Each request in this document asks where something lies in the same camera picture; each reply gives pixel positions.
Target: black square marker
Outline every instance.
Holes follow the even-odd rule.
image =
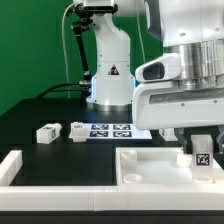
[[[108,131],[91,131],[89,137],[91,137],[91,138],[107,138]]]
[[[197,166],[210,166],[210,154],[203,153],[203,154],[196,154],[196,165]]]
[[[51,130],[51,129],[53,129],[53,127],[46,126],[46,127],[43,127],[43,129]]]
[[[132,134],[130,131],[114,131],[113,136],[114,138],[130,138]]]
[[[92,130],[108,130],[109,124],[93,124],[91,129]]]
[[[130,124],[114,124],[113,125],[114,130],[131,130]]]
[[[52,130],[51,137],[52,137],[52,139],[56,137],[56,130],[55,129]]]

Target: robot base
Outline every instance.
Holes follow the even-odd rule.
[[[124,112],[124,111],[131,111],[132,105],[101,105],[97,103],[92,103],[87,101],[87,107],[95,110],[100,111],[115,111],[115,112]]]

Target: white block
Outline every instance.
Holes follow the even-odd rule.
[[[135,189],[129,185],[128,210],[223,210],[223,191],[200,186],[146,185]]]
[[[127,210],[128,195],[126,187],[96,187],[94,192],[94,211]]]
[[[37,130],[37,143],[50,144],[60,136],[61,125],[58,123],[47,124]]]
[[[0,211],[93,211],[94,187],[0,187]]]
[[[11,151],[0,164],[0,186],[9,186],[22,166],[22,151]]]
[[[86,142],[87,128],[81,122],[71,123],[71,133],[74,142]]]
[[[164,138],[165,141],[178,141],[177,137],[175,136],[173,128],[167,129],[159,129],[159,134]]]
[[[192,135],[192,175],[196,181],[213,180],[213,141],[210,135]]]

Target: warning label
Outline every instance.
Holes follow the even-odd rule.
[[[113,65],[108,75],[120,75],[115,65]]]

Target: small white block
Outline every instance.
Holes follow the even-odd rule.
[[[165,141],[178,141],[175,136],[173,128],[160,129],[159,134],[164,138]]]
[[[87,128],[81,122],[71,123],[71,133],[74,142],[85,142],[87,137]]]
[[[197,182],[213,180],[213,141],[210,135],[192,135],[192,177]]]
[[[58,123],[47,124],[37,130],[37,143],[50,144],[60,136],[61,125]]]

